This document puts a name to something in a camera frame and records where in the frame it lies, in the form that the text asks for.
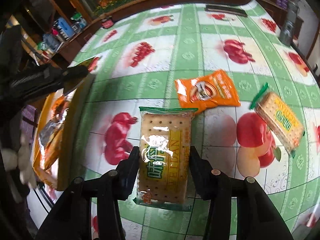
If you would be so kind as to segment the white gloved left hand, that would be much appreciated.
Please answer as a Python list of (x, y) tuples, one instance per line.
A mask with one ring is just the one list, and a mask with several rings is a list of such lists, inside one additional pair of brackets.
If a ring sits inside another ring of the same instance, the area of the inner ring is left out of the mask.
[(30, 161), (31, 151), (29, 141), (24, 134), (20, 136), (20, 149), (15, 152), (9, 148), (1, 147), (4, 168), (6, 171), (19, 169), (19, 179), (23, 185), (28, 185), (29, 188), (37, 187), (35, 173)]

